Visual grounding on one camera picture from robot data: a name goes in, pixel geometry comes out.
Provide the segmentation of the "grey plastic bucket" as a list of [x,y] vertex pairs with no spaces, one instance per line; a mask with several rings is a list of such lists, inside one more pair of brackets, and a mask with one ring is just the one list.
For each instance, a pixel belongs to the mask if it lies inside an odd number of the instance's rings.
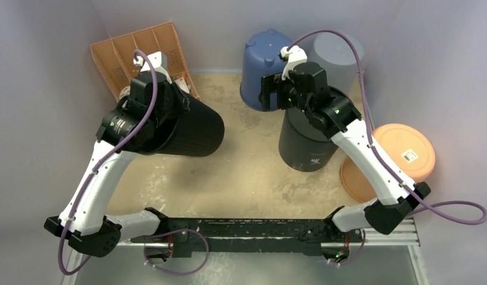
[[307,57],[309,62],[325,69],[331,87],[349,93],[358,68],[352,49],[341,37],[332,33],[315,34]]

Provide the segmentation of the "large black plastic bucket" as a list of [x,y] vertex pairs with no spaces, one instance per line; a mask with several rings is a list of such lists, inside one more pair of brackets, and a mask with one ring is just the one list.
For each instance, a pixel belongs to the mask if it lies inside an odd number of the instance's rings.
[[220,147],[225,134],[222,117],[193,96],[187,94],[187,98],[189,111],[178,119],[166,120],[159,129],[154,130],[152,114],[149,116],[146,127],[151,129],[139,154],[204,157]]

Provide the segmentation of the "blue plastic bucket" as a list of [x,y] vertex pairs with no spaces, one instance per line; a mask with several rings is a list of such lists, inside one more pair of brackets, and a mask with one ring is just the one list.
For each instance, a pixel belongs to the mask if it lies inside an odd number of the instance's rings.
[[261,31],[247,40],[243,53],[240,97],[248,107],[263,110],[259,101],[261,79],[284,70],[285,63],[279,58],[279,52],[291,43],[289,37],[274,28]]

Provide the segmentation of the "small black plastic bucket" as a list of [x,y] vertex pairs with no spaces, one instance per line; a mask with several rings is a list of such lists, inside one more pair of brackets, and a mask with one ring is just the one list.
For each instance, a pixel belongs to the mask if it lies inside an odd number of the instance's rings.
[[342,116],[350,112],[348,97],[332,87],[333,97],[320,106],[307,107],[297,97],[284,101],[285,116],[279,136],[278,150],[282,160],[300,172],[315,172],[327,165],[338,149],[331,138],[341,132]]

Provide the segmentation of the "orange plastic bucket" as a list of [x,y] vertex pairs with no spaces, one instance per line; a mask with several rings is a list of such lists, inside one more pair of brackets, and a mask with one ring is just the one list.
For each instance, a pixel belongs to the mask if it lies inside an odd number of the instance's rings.
[[[423,182],[434,170],[436,157],[432,144],[416,129],[390,123],[373,130],[373,136],[415,182]],[[340,178],[346,192],[357,201],[367,202],[376,197],[369,181],[349,157],[340,167]]]

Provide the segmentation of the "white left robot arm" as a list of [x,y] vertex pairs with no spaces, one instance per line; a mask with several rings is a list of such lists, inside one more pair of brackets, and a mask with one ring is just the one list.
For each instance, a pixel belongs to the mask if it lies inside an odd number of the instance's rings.
[[168,75],[142,71],[132,79],[130,94],[104,116],[90,162],[69,204],[44,223],[59,239],[59,258],[66,246],[89,257],[104,257],[123,240],[140,236],[155,243],[166,240],[168,226],[155,210],[123,216],[108,216],[105,210],[130,163],[138,155],[162,153],[188,105]]

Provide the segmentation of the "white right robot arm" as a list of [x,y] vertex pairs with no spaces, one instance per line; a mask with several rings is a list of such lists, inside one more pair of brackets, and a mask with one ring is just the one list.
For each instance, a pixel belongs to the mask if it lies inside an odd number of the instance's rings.
[[373,138],[352,100],[328,85],[319,64],[301,63],[285,75],[261,78],[263,110],[270,109],[272,93],[277,95],[279,109],[299,110],[312,127],[349,156],[376,193],[368,202],[341,206],[327,216],[326,237],[338,242],[351,230],[363,228],[389,235],[430,194],[430,187],[405,175]]

